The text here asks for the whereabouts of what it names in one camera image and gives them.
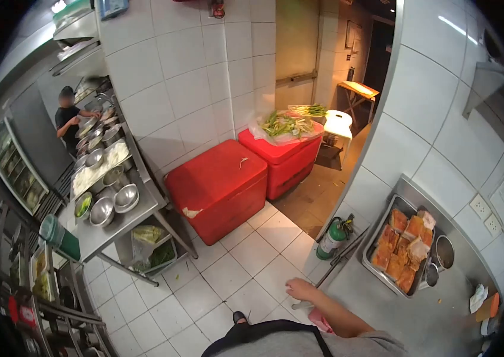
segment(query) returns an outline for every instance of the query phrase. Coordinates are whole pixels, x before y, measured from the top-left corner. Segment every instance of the wall socket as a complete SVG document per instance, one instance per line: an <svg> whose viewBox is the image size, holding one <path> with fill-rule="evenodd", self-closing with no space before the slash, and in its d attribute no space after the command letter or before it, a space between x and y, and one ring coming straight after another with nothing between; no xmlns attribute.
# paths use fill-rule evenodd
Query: wall socket
<svg viewBox="0 0 504 357"><path fill-rule="evenodd" d="M476 197L470 202L470 207L472 207L474 212L476 212L478 217L482 220L488 218L488 216L492 213L490 207L480 194L476 195Z"/></svg>
<svg viewBox="0 0 504 357"><path fill-rule="evenodd" d="M484 221L484 225L490 231L492 238L496 238L502 233L502 226L498 223L498 218L494 214L491 214L487 220Z"/></svg>

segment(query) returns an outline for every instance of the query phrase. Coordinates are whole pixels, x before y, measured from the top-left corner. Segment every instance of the tray of roasted pork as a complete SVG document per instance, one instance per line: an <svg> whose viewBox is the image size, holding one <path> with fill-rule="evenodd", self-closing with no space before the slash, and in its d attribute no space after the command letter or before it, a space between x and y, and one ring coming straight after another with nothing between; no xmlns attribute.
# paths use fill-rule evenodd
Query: tray of roasted pork
<svg viewBox="0 0 504 357"><path fill-rule="evenodd" d="M363 265L391 290L412 298L418 289L433 242L436 222L393 195L363 251Z"/></svg>

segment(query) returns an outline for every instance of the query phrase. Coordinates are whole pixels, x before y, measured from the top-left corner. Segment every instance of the red cooler box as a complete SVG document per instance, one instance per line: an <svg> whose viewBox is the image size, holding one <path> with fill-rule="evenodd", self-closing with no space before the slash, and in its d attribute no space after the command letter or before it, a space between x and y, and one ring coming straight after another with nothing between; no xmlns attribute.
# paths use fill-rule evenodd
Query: red cooler box
<svg viewBox="0 0 504 357"><path fill-rule="evenodd" d="M172 170L164 184L178 211L211 246L264 207L267 176L262 158L227 140Z"/></svg>
<svg viewBox="0 0 504 357"><path fill-rule="evenodd" d="M254 139L248 129L238 134L238 140L268 163L266 197L276 199L303 180L313 168L321 137L296 144L274 146Z"/></svg>

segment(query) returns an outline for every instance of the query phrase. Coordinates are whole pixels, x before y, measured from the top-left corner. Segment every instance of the tiled floor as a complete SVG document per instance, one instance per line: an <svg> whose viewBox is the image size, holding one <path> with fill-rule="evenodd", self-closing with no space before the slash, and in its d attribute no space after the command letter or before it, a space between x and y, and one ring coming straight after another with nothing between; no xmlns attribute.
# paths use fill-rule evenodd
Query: tiled floor
<svg viewBox="0 0 504 357"><path fill-rule="evenodd" d="M285 293L294 277L317 282L329 261L315 256L316 244L266 202L255 216L213 246L199 237L198 259L177 262L154 287L107 267L98 258L85 278L98 313L120 357L200 356L232 327L240 310L251 323L288 319L311 324L310 309Z"/></svg>
<svg viewBox="0 0 504 357"><path fill-rule="evenodd" d="M280 212L313 239L317 238L317 234L343 192L345 184L349 181L370 128L370 125L365 126L353 138L341 171L328 167L323 157L325 153L320 150L311 173L297 186L271 201Z"/></svg>

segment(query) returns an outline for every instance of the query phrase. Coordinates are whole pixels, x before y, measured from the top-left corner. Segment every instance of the concrete floor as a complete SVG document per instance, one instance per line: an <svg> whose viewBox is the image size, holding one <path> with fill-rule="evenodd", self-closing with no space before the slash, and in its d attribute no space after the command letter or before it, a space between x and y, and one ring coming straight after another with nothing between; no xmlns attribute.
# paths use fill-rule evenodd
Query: concrete floor
<svg viewBox="0 0 504 357"><path fill-rule="evenodd" d="M315 239L349 180L370 128L370 125L365 126L353 138L341 171L334 168L339 167L339 160L328 160L325 157L328 152L322 147L311 173L297 186L270 203Z"/></svg>

